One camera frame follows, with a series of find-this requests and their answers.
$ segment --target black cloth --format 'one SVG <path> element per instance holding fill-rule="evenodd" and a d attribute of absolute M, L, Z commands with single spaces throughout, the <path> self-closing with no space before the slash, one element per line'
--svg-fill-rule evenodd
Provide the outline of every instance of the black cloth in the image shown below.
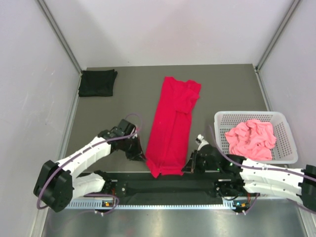
<path fill-rule="evenodd" d="M 113 96 L 113 86 L 118 73 L 108 71 L 83 71 L 79 87 L 79 96 Z"/>

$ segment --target white plastic basket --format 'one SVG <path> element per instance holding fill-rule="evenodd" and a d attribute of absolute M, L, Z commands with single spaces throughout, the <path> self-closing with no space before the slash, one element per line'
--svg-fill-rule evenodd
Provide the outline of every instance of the white plastic basket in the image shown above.
<path fill-rule="evenodd" d="M 272 149 L 272 160 L 260 161 L 268 164 L 293 164 L 297 161 L 298 155 L 294 139 L 286 118 L 279 112 L 263 111 L 221 111 L 215 114 L 215 137 L 216 142 L 222 151 L 229 153 L 229 143 L 226 140 L 225 132 L 230 131 L 241 122 L 250 119 L 258 119 L 261 122 L 270 122 L 276 137 L 276 146 Z"/>

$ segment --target red t-shirt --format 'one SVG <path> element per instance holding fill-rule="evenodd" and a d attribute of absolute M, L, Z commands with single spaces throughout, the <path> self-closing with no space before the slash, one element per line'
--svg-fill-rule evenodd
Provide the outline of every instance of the red t-shirt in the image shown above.
<path fill-rule="evenodd" d="M 182 175 L 186 163 L 192 109 L 199 98 L 201 84 L 165 77 L 152 131 L 146 150 L 152 175 Z"/>

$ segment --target white wall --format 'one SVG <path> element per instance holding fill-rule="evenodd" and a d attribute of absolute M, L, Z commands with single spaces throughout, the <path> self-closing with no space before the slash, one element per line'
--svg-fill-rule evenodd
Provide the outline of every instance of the white wall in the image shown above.
<path fill-rule="evenodd" d="M 45 0 L 82 68 L 257 64 L 292 0 Z"/>
<path fill-rule="evenodd" d="M 288 120 L 297 166 L 316 165 L 316 1 L 299 5 L 261 70 L 273 110 Z"/>
<path fill-rule="evenodd" d="M 0 232 L 24 237 L 33 188 L 57 160 L 79 74 L 34 0 L 0 0 Z"/>

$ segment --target clothing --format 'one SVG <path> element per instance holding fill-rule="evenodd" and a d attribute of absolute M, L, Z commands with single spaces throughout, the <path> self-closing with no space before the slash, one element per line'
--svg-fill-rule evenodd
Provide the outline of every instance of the clothing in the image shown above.
<path fill-rule="evenodd" d="M 275 147 L 276 137 L 270 122 L 257 119 L 241 122 L 225 133 L 229 152 L 252 160 L 272 160 L 271 150 Z"/>
<path fill-rule="evenodd" d="M 83 71 L 79 96 L 113 96 L 113 86 L 118 73 L 108 71 Z"/>
<path fill-rule="evenodd" d="M 146 159 L 152 175 L 182 175 L 188 152 L 192 110 L 201 85 L 165 77 L 150 133 Z"/>

